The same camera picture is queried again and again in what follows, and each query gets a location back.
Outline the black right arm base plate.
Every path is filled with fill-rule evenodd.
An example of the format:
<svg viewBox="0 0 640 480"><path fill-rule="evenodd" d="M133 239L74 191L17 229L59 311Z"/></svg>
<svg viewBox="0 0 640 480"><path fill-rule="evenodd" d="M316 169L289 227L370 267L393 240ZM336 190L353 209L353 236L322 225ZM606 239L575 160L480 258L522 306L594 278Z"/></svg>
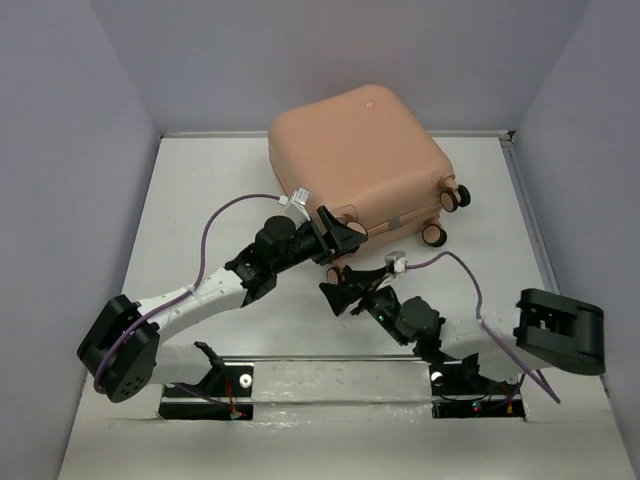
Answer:
<svg viewBox="0 0 640 480"><path fill-rule="evenodd" d="M496 382L462 362L429 367L434 419L525 419L519 379Z"/></svg>

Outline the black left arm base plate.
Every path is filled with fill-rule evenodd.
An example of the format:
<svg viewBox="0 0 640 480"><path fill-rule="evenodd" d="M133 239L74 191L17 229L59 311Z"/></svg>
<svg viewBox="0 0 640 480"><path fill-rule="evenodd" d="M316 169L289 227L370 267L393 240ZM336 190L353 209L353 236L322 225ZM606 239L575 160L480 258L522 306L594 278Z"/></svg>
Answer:
<svg viewBox="0 0 640 480"><path fill-rule="evenodd" d="M253 377L252 363L230 363L214 385L165 385L158 416L164 420L251 421Z"/></svg>

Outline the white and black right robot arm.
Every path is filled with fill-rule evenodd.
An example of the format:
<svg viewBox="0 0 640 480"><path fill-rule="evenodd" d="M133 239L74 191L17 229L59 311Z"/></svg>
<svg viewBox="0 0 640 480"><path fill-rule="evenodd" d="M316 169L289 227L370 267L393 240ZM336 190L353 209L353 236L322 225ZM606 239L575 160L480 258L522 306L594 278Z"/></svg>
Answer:
<svg viewBox="0 0 640 480"><path fill-rule="evenodd" d="M482 392L520 374L548 384L539 370L555 367L581 376L606 371L604 312L593 304L528 288L515 318L447 318L420 296L399 300L385 269L330 268L319 288L336 316L368 313L399 345L431 366L467 361L462 384Z"/></svg>

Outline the pink hard-shell suitcase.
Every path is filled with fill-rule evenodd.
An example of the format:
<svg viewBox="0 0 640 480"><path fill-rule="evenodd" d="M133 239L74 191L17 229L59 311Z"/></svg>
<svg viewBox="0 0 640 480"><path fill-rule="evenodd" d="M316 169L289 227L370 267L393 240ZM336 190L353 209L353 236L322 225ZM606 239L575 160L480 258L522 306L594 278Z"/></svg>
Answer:
<svg viewBox="0 0 640 480"><path fill-rule="evenodd" d="M280 113L268 130L268 152L286 194L305 188L309 212L324 206L367 234L361 252L409 235L441 247L448 239L441 213L471 202L430 133L381 85Z"/></svg>

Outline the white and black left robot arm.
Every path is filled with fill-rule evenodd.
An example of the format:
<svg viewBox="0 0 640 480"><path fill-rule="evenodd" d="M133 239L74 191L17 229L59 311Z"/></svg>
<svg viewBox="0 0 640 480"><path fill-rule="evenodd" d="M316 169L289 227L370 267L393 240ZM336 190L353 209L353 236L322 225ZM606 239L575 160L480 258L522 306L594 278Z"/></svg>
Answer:
<svg viewBox="0 0 640 480"><path fill-rule="evenodd" d="M94 390L113 403L130 399L152 382L167 340L256 302L290 268L306 261L326 265L367 241L363 228L347 226L325 207L317 214L301 223L269 217L251 244L213 273L200 272L191 286L138 301L124 294L108 300L77 349Z"/></svg>

